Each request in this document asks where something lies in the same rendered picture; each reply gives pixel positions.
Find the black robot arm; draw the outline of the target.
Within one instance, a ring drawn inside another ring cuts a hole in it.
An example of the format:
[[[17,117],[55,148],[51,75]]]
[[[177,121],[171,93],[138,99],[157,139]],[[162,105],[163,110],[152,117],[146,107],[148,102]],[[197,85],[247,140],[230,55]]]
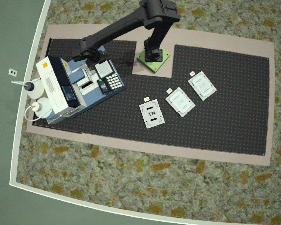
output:
[[[144,41],[145,62],[162,62],[163,50],[159,49],[160,44],[173,22],[180,20],[176,3],[167,0],[142,0],[139,4],[140,7],[128,16],[79,40],[80,48],[71,51],[72,59],[75,62],[86,58],[94,59],[97,50],[104,44],[144,26],[147,30],[154,28],[151,37]],[[98,54],[100,55],[99,52]]]

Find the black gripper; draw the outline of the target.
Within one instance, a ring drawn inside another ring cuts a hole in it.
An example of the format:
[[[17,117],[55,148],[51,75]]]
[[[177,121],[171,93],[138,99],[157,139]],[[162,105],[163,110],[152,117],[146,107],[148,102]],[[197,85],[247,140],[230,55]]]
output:
[[[104,50],[104,51],[100,50],[99,53],[100,53],[100,55],[97,53],[96,58],[94,58],[94,59],[87,58],[87,60],[85,61],[86,65],[90,71],[95,69],[94,65],[96,65],[98,63],[102,64],[103,62],[110,60],[110,57],[106,50]]]

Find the blue and white plate washer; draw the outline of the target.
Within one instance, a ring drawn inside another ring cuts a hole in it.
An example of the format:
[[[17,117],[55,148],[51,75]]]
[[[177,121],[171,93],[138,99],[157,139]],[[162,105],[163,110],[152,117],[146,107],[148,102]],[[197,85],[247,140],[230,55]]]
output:
[[[69,61],[47,56],[36,64],[55,114],[75,118],[126,89],[113,62],[112,73],[101,78],[96,66],[89,70],[85,61]]]

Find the white plastic bottle with dark cap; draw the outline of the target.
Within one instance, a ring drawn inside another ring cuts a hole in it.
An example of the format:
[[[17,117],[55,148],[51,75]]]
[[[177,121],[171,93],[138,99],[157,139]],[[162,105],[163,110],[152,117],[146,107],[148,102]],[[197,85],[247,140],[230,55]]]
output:
[[[32,82],[32,83],[31,82],[26,82],[25,84],[28,85],[28,87],[24,86],[24,88],[27,90],[28,95],[32,99],[38,100],[38,99],[40,99],[42,97],[48,98],[46,90],[44,88],[44,85],[43,85],[41,79],[39,79],[36,82]]]

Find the white microplate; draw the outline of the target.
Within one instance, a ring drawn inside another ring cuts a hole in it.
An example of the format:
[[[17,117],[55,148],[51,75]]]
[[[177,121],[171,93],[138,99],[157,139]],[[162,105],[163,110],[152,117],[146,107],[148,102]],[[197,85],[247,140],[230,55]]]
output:
[[[101,78],[105,77],[106,75],[112,73],[112,69],[108,63],[108,61],[103,62],[102,64],[96,64],[95,65]]]
[[[181,113],[184,113],[192,105],[179,90],[171,98],[169,98],[169,100],[179,109]]]
[[[207,95],[214,89],[202,74],[192,82],[203,96]]]

